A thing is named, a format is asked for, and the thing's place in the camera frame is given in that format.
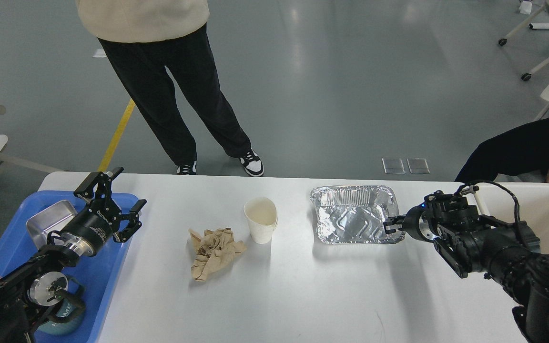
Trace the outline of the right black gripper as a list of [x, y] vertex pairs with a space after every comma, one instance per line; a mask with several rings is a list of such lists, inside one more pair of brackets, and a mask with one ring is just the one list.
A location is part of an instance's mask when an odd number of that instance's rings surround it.
[[434, 239], [439, 238], [437, 232], [434, 232], [430, 226], [425, 204], [409, 209], [406, 215], [387, 217], [383, 222], [383, 226], [386, 228], [402, 226], [402, 230], [385, 229], [387, 239], [404, 239], [406, 234], [424, 242], [432, 242]]

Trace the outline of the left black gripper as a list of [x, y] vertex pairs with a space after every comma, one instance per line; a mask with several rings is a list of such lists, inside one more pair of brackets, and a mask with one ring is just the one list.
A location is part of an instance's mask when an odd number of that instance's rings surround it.
[[[112, 182], [123, 171], [123, 167], [117, 167], [106, 172], [91, 172], [75, 189], [74, 196], [84, 200], [89, 209], [75, 215], [61, 230], [64, 247], [78, 256], [92, 257], [111, 237], [115, 242], [124, 243], [142, 227], [140, 211], [147, 200], [137, 200], [128, 213], [122, 213], [112, 198]], [[108, 219], [105, 215], [115, 216]], [[128, 224], [119, 230], [124, 220]]]

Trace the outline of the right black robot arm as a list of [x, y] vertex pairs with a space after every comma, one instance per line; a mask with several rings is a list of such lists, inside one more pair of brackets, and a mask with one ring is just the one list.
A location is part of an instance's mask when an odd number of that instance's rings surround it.
[[388, 217], [384, 230], [432, 243], [460, 278], [483, 272], [517, 303], [512, 314], [525, 339], [549, 343], [549, 254], [540, 251], [540, 239], [520, 219], [515, 194], [510, 194], [511, 223], [479, 213], [477, 205], [467, 202], [480, 183], [467, 182], [454, 193], [431, 193], [405, 215]]

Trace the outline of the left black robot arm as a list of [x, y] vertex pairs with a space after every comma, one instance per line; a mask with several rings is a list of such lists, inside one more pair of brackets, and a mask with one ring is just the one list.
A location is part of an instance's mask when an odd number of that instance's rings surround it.
[[74, 291], [76, 278], [64, 270], [92, 258], [109, 241], [125, 243], [142, 227], [139, 199], [124, 213], [113, 199], [112, 182], [123, 172], [90, 173], [74, 196], [85, 201], [83, 209], [61, 229], [46, 234], [45, 243], [23, 265], [0, 278], [0, 343], [33, 343], [43, 325], [62, 328], [79, 325], [86, 312], [85, 286]]

